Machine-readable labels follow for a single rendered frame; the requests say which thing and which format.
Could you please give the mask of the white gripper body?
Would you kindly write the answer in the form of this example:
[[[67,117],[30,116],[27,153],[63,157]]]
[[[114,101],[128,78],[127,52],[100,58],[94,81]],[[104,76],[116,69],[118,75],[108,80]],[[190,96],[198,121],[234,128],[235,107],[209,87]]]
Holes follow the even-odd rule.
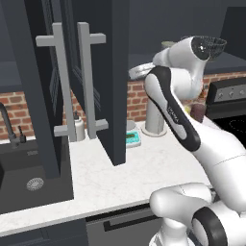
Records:
[[[171,48],[161,50],[153,57],[153,64],[159,66],[172,67],[171,57],[170,57]]]

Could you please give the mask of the dark cabinet door, narrow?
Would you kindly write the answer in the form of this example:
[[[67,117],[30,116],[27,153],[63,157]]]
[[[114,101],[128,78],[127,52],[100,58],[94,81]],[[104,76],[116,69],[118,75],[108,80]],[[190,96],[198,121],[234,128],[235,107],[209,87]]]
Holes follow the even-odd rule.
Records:
[[[96,134],[111,163],[122,164],[126,161],[130,0],[60,0],[60,3],[69,82],[81,107],[86,100],[79,24],[85,22],[92,34],[106,36],[104,43],[90,46],[95,118],[108,122],[108,128]]]

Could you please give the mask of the dark cabinet door, wide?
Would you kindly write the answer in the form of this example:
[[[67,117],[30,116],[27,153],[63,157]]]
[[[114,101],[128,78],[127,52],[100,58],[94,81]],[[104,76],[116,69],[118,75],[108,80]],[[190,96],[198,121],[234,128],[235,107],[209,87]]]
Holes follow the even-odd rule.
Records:
[[[54,22],[51,0],[0,0],[13,55],[36,136],[38,154],[48,179],[61,175],[62,88],[53,47],[39,47],[38,36],[50,36]]]

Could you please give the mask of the beige glass cup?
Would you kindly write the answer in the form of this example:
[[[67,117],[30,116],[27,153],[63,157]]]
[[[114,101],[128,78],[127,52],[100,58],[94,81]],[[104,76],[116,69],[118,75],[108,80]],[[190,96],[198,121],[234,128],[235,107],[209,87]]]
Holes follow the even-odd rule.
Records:
[[[176,42],[175,41],[163,41],[161,43],[161,49],[166,49],[166,48],[169,48],[171,46],[173,46]]]

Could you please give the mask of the brown jar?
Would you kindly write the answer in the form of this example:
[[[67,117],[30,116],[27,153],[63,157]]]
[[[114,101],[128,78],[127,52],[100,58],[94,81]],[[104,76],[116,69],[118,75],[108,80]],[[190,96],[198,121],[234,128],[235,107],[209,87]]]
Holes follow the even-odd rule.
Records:
[[[206,112],[206,106],[204,104],[195,103],[191,107],[190,116],[196,121],[202,123]]]

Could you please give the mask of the dark range hood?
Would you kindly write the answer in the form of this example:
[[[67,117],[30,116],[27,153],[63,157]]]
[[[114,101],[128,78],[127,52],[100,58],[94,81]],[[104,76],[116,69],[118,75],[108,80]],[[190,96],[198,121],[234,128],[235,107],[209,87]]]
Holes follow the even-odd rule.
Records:
[[[225,52],[246,61],[246,7],[228,7],[220,37]]]

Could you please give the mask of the black stove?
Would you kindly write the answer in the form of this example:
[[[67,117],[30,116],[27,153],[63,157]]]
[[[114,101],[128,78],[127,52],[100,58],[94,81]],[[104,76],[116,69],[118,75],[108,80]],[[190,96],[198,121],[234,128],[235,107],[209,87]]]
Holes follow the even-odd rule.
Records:
[[[211,83],[206,106],[206,117],[246,146],[246,78]]]

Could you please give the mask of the teal kitchen scale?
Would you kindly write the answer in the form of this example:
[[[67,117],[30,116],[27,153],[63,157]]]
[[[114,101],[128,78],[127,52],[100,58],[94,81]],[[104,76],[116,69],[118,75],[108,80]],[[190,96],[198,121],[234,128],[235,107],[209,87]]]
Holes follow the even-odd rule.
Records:
[[[134,148],[141,145],[139,130],[128,131],[126,133],[126,147]]]

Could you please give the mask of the white soap dispenser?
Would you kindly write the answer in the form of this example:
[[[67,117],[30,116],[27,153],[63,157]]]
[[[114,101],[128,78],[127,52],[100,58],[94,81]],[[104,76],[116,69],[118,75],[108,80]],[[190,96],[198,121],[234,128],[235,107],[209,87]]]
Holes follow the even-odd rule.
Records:
[[[74,122],[76,127],[77,140],[82,141],[86,138],[85,124],[77,111],[74,111]]]

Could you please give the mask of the black tap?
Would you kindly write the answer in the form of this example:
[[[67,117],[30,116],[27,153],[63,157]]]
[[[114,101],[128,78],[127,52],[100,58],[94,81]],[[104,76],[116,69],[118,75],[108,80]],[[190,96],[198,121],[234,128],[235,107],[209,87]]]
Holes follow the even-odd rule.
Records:
[[[8,137],[12,148],[17,148],[20,143],[25,143],[27,141],[26,136],[22,133],[21,127],[18,127],[20,136],[16,136],[12,129],[12,124],[8,116],[8,112],[3,103],[0,102],[0,112],[2,114],[5,126],[7,128]]]

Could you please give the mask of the grey dishwasher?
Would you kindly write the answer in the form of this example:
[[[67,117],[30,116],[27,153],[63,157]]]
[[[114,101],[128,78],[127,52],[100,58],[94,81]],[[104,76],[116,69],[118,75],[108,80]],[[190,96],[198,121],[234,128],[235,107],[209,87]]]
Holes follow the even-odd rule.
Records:
[[[148,246],[152,236],[160,229],[161,219],[132,225],[109,232],[104,231],[103,223],[115,217],[155,215],[148,204],[119,209],[86,219],[86,232],[89,246]]]

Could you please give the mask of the black sink basin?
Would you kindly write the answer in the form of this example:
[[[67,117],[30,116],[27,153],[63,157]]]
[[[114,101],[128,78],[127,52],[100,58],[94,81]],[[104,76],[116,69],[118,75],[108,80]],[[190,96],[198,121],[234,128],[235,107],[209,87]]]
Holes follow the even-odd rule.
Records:
[[[0,214],[72,200],[69,145],[61,138],[61,176],[47,179],[32,139],[13,149],[0,144]]]

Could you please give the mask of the dark base cupboard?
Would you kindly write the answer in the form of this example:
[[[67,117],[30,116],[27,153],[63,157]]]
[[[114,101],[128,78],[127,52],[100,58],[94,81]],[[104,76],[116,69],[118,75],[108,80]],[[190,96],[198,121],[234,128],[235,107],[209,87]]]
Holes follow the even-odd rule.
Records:
[[[0,237],[0,246],[88,246],[85,219]]]

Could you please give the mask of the dark open wall cabinet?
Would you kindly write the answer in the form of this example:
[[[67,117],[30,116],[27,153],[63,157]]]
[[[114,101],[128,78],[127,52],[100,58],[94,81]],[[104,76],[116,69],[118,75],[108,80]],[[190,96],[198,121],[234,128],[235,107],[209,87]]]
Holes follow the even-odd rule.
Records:
[[[246,0],[130,0],[129,68],[151,62],[163,41],[220,37],[228,7]]]

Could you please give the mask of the dark closed wall cabinet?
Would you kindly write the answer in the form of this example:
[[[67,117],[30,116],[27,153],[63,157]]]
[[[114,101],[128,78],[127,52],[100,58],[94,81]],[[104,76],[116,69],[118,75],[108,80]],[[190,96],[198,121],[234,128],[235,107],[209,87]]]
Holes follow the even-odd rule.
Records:
[[[19,65],[27,31],[24,0],[0,0],[0,92],[22,89]]]

